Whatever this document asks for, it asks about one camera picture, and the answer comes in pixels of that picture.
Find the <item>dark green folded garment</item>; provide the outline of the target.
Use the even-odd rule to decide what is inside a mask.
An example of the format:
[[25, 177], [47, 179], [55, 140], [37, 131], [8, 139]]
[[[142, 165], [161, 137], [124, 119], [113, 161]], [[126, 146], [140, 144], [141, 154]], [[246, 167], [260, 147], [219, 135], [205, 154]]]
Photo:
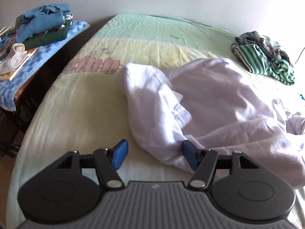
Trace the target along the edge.
[[25, 40], [23, 42], [25, 49], [28, 50], [40, 46], [46, 46], [48, 44], [52, 44], [66, 39], [70, 26], [70, 24], [67, 24], [60, 30], [52, 31], [46, 34], [43, 33], [41, 36], [35, 36]]

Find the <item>white small garment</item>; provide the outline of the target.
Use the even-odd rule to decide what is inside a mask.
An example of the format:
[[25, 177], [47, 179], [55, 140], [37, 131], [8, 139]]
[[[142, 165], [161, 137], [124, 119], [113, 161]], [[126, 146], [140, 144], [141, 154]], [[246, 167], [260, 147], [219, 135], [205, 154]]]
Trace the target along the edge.
[[22, 63], [25, 54], [24, 44], [13, 44], [4, 62], [1, 63], [1, 74], [7, 74], [17, 69]]

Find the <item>blue folded cloth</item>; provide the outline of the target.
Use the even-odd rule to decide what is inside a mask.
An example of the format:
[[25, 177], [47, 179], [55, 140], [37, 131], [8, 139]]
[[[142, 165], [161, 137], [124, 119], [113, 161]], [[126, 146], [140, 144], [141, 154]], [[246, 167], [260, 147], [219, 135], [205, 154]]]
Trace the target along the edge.
[[16, 42], [22, 43], [34, 34], [65, 24], [65, 15], [70, 12], [68, 3], [54, 3], [31, 9], [19, 16]]

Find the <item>yellow book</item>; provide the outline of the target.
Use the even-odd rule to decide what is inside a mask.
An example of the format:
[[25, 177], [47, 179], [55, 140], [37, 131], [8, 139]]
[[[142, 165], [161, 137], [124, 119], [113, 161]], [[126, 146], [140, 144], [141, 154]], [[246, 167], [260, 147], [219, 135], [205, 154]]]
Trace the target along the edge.
[[29, 49], [28, 52], [25, 54], [25, 57], [22, 59], [21, 64], [17, 69], [10, 73], [2, 74], [0, 81], [12, 81], [14, 77], [18, 74], [18, 72], [21, 70], [23, 65], [35, 54], [35, 52], [38, 50], [38, 48]]

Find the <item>blue grey striped garment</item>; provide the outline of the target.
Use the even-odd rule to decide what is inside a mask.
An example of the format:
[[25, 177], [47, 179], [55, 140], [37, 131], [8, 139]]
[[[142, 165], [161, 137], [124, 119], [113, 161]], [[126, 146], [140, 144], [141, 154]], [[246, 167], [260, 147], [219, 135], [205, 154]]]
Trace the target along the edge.
[[257, 45], [268, 60], [272, 60], [274, 58], [285, 60], [290, 66], [293, 66], [287, 53], [281, 50], [281, 46], [277, 41], [272, 41], [270, 37], [261, 35], [257, 31], [246, 32], [238, 37], [235, 37], [235, 40], [231, 44], [231, 51], [238, 60], [241, 60], [241, 58], [237, 55], [235, 49], [245, 44]]

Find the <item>white t-shirt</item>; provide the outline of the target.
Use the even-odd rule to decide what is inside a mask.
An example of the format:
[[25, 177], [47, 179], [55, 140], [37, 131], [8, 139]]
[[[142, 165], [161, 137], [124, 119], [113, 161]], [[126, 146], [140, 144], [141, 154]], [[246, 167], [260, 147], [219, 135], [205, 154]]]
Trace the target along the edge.
[[115, 81], [136, 142], [160, 162], [190, 171], [182, 155], [189, 140], [223, 155], [244, 152], [304, 186], [304, 115], [257, 94], [232, 61], [202, 58], [166, 71], [128, 63]]

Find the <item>green white striped garment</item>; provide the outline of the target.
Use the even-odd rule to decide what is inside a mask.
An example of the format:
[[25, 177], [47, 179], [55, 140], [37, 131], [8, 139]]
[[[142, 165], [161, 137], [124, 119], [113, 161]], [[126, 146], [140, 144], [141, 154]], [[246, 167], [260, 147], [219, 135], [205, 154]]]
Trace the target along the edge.
[[233, 53], [251, 73], [273, 77], [285, 85], [295, 83], [294, 70], [289, 62], [278, 58], [268, 60], [266, 54], [256, 44], [237, 46]]

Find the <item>green yellow cartoon bedsheet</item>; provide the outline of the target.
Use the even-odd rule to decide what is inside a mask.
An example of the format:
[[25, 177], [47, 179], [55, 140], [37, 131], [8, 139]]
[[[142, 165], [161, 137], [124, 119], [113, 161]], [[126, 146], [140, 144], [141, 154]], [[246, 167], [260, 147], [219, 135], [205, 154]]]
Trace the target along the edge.
[[198, 58], [235, 57], [231, 32], [183, 19], [117, 15], [78, 51], [44, 97], [24, 136], [12, 171], [6, 225], [24, 221], [17, 202], [21, 185], [70, 150], [89, 154], [129, 142], [119, 173], [125, 180], [185, 180], [190, 173], [162, 164], [133, 138], [126, 97], [115, 78], [126, 63], [161, 70]]

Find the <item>blue checkered towel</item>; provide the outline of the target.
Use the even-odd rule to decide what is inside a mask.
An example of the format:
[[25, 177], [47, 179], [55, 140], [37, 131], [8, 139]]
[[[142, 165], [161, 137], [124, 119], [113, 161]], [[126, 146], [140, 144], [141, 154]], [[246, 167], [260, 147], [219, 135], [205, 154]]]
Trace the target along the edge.
[[1, 81], [1, 108], [16, 111], [14, 96], [25, 82], [34, 75], [55, 53], [63, 48], [70, 40], [89, 29], [85, 21], [75, 21], [68, 30], [67, 38], [46, 46], [39, 47], [33, 56], [21, 67], [11, 81]]

